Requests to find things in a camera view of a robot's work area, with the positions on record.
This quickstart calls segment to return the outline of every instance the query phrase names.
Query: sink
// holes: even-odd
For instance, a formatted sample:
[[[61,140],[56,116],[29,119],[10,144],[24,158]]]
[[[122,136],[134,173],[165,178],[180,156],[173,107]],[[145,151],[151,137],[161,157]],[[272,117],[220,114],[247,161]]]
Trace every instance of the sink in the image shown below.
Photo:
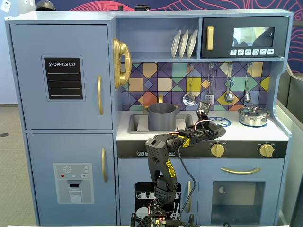
[[[176,115],[176,127],[184,129],[185,127],[192,125],[193,119],[189,114],[177,114]],[[167,133],[167,131],[149,131],[148,130],[148,115],[145,114],[133,114],[130,117],[128,125],[128,133]]]

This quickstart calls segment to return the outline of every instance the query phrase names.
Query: hanging spoon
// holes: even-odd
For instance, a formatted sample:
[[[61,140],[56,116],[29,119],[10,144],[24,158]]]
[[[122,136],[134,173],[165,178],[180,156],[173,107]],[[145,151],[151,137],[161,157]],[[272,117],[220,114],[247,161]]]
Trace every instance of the hanging spoon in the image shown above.
[[[249,68],[251,68],[251,73],[250,73],[249,80],[247,80],[247,74],[248,74]],[[247,63],[247,71],[246,71],[246,77],[245,77],[245,95],[244,95],[244,101],[246,103],[250,103],[250,101],[251,101],[251,96],[250,96],[250,91],[249,91],[251,77],[252,77],[252,63]]]
[[[187,76],[187,81],[189,83],[189,92],[186,93],[184,96],[183,96],[183,103],[185,105],[188,105],[188,106],[193,106],[194,104],[196,104],[196,96],[191,93],[191,85],[194,81],[194,78],[193,78],[193,71],[191,71],[188,76]]]
[[[225,94],[225,101],[228,103],[232,103],[235,99],[234,95],[231,92],[231,82],[232,82],[232,63],[228,63],[228,70],[227,70],[227,92]],[[231,78],[228,80],[229,71],[231,71]]]

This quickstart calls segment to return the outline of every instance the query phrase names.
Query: pot lid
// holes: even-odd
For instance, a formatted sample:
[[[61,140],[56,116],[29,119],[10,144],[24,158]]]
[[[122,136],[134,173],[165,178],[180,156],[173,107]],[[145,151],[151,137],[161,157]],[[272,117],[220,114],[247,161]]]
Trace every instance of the pot lid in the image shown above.
[[[241,115],[251,118],[263,118],[270,116],[270,112],[268,110],[259,107],[242,107],[238,112]]]

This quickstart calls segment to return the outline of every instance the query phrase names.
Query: floor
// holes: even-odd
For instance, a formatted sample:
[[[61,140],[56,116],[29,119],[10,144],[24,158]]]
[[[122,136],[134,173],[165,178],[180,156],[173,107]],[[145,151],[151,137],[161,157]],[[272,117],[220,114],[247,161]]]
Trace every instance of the floor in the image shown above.
[[[0,227],[35,226],[19,109],[0,107]]]

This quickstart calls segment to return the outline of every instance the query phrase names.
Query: stove knob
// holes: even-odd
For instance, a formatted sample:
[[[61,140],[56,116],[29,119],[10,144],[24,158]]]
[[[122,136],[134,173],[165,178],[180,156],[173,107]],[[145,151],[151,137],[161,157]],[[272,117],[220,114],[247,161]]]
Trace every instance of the stove knob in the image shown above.
[[[261,147],[260,147],[260,153],[261,155],[263,155],[264,157],[271,157],[272,154],[274,152],[274,148],[273,146],[271,146],[270,144],[263,144]]]
[[[216,157],[221,157],[222,154],[224,153],[224,147],[220,143],[214,144],[212,145],[211,152]]]

